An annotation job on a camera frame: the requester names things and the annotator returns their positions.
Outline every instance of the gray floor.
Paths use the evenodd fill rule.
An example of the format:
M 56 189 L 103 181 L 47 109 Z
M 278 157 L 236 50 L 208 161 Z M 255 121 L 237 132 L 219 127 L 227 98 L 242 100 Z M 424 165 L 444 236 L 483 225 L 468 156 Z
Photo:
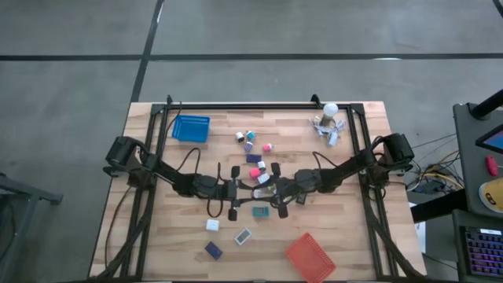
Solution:
M 155 3 L 1 0 L 0 55 L 140 54 Z M 501 28 L 491 0 L 166 0 L 152 53 L 503 52 Z M 379 100 L 391 128 L 417 145 L 455 132 L 453 104 L 501 89 L 502 63 L 151 62 L 140 101 Z M 0 62 L 0 171 L 64 194 L 61 206 L 37 211 L 17 281 L 86 276 L 110 182 L 101 167 L 138 65 Z M 452 141 L 421 164 L 456 148 Z M 456 278 L 425 262 L 434 277 Z

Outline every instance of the blue plastic bin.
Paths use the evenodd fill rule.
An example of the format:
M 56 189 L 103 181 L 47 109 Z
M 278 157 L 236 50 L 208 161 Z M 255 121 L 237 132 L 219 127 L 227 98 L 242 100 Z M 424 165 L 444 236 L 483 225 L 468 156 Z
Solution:
M 206 142 L 210 131 L 210 117 L 179 115 L 171 137 L 182 142 Z

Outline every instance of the wooden table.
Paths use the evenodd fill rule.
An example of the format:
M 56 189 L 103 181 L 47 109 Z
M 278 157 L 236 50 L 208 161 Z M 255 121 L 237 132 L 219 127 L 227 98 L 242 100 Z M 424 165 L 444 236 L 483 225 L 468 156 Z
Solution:
M 377 135 L 390 134 L 384 103 L 364 102 L 364 106 L 371 139 Z M 133 103 L 123 135 L 144 141 L 150 108 L 150 103 Z M 176 111 L 171 111 L 168 121 L 171 121 L 175 114 Z M 337 145 L 332 148 L 326 145 L 325 139 L 316 135 L 308 119 L 320 115 L 320 111 L 186 110 L 182 111 L 182 114 L 210 116 L 210 136 L 205 144 L 179 142 L 171 138 L 170 130 L 163 160 L 173 167 L 178 167 L 191 148 L 199 147 L 202 154 L 198 172 L 204 175 L 216 176 L 217 162 L 220 162 L 222 177 L 229 178 L 230 168 L 233 165 L 241 165 L 240 177 L 248 184 L 254 183 L 248 175 L 252 166 L 245 163 L 243 145 L 238 144 L 234 136 L 238 131 L 253 130 L 257 134 L 254 153 L 260 153 L 262 145 L 272 143 L 275 146 L 274 151 L 263 155 L 263 159 L 268 167 L 271 162 L 278 162 L 281 165 L 282 175 L 290 178 L 301 168 L 317 166 L 311 154 L 314 150 L 324 154 L 336 164 L 353 156 L 349 129 L 340 134 Z M 347 114 L 340 111 L 336 119 L 347 120 Z M 356 124 L 358 139 L 363 148 L 358 120 Z M 154 133 L 158 133 L 158 130 L 159 122 Z M 154 137 L 153 141 L 154 149 L 157 138 Z M 196 154 L 193 154 L 181 172 L 193 172 L 195 161 Z M 322 166 L 330 165 L 322 161 Z M 126 178 L 113 180 L 90 275 L 98 274 L 105 267 L 106 234 L 116 205 L 126 189 Z M 109 260 L 119 251 L 126 238 L 133 191 L 132 189 L 121 207 L 114 225 L 108 250 Z M 247 197 L 249 193 L 240 190 L 239 196 Z M 388 186 L 384 203 L 394 242 L 413 266 L 425 274 L 416 229 L 403 186 Z M 269 218 L 253 218 L 252 207 L 265 205 L 269 204 L 263 202 L 244 204 L 239 208 L 237 221 L 230 222 L 226 218 L 229 204 L 225 203 L 224 212 L 218 218 L 220 231 L 207 232 L 205 226 L 209 216 L 206 213 L 206 201 L 179 197 L 168 183 L 159 181 L 143 279 L 303 280 L 285 256 L 285 250 L 306 232 L 314 237 L 336 264 L 336 270 L 328 280 L 375 279 L 362 195 L 356 175 L 346 179 L 333 194 L 313 193 L 308 195 L 304 206 L 290 204 L 289 217 L 286 219 L 279 219 L 277 211 L 272 208 Z M 213 213 L 218 211 L 218 206 L 218 201 L 212 202 Z M 234 238 L 244 227 L 249 228 L 253 236 L 243 246 L 239 246 Z M 213 260 L 204 250 L 209 241 L 213 241 L 223 251 L 218 261 Z M 380 243 L 380 254 L 384 269 L 387 270 L 382 243 Z M 135 260 L 134 254 L 131 260 L 133 266 L 136 265 Z

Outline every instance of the pink block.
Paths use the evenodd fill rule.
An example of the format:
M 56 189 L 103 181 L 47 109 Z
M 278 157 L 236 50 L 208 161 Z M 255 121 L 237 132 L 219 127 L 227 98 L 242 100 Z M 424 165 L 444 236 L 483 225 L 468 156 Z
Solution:
M 264 146 L 262 147 L 262 150 L 263 150 L 265 153 L 268 153 L 268 152 L 270 152 L 271 150 L 273 150 L 273 145 L 271 145 L 271 144 L 264 145 Z
M 260 176 L 260 174 L 261 174 L 260 169 L 258 169 L 258 168 L 253 168 L 250 170 L 250 177 L 252 177 L 252 178 L 257 178 Z

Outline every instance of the keyboard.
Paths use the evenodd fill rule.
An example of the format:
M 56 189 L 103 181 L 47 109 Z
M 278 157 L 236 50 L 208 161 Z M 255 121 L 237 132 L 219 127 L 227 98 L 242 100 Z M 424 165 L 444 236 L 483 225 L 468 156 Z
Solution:
M 503 278 L 503 236 L 465 227 L 464 242 L 473 275 Z

